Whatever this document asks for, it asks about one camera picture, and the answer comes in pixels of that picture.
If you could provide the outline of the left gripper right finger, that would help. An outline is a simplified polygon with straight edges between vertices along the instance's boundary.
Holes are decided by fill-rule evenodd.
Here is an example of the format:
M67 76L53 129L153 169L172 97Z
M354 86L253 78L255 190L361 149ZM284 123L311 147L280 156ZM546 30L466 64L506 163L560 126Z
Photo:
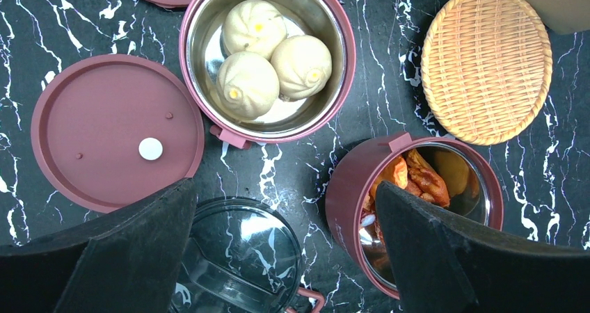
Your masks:
M588 312L589 253L494 230L382 182L376 212L405 312Z

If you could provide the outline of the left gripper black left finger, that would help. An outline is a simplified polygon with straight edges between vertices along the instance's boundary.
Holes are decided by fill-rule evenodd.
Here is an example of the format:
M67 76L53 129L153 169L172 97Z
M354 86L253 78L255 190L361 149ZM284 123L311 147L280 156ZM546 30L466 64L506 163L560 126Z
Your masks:
M2 312L167 312L196 210L192 179L1 247Z

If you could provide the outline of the red steel lunch bowl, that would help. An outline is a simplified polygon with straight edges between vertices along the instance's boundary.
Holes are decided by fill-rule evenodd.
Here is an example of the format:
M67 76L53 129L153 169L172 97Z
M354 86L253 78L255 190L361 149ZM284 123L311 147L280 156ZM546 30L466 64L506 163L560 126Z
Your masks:
M282 14L287 38L311 35L327 46L332 74L317 94L289 101L279 93L268 113L241 120L221 104L216 82L220 66L231 55L223 44L222 26L229 11L242 1L192 0L181 26L182 74L197 105L213 122L211 133L244 149L252 142L282 143L315 132L343 107L353 83L356 47L343 7L338 0L264 0Z
M398 299L399 291L385 243L374 225L360 224L362 204L376 176L393 160L416 149L444 179L450 205L444 209L501 230L504 205L499 182L474 149L451 138L413 139L407 132L371 138L355 146L335 167L326 194L331 234L383 293Z

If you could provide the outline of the fried chicken pieces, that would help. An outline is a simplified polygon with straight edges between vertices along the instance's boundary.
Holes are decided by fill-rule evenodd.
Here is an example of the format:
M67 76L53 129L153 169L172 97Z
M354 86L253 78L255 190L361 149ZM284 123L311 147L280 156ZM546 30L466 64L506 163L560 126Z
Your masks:
M360 224L373 224L381 243L385 243L381 226L376 216L376 190L382 181L392 182L406 192L439 207L450 205L450 196L444 179L426 162L416 150L396 156L376 176L362 204Z

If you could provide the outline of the red round lid front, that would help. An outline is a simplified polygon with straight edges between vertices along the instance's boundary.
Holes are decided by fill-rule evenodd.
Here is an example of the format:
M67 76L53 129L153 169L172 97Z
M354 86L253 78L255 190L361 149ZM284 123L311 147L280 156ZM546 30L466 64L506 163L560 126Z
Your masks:
M205 131L198 105L169 69L104 54L67 67L44 89L31 144L56 190L109 213L194 176Z

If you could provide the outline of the steamed bun front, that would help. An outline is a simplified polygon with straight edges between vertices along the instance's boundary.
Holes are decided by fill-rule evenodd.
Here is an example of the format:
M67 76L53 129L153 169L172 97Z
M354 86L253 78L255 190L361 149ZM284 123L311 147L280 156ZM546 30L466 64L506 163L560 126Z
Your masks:
M216 83L221 104L241 120L254 120L268 113L280 93L272 64L248 51L228 56L218 70Z

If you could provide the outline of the steamed bun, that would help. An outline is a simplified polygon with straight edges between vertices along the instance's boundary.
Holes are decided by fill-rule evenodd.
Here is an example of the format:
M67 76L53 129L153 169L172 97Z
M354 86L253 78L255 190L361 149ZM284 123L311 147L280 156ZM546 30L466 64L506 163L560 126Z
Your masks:
M280 94L289 101L305 99L323 90L332 74L327 46L311 35L283 40L271 57L280 84Z
M222 39L229 54L248 51L269 60L287 38L280 11L264 0L245 0L233 7L222 26Z
M254 120L268 113L280 93L272 64L248 51L228 56L218 70L216 83L221 104L241 120Z

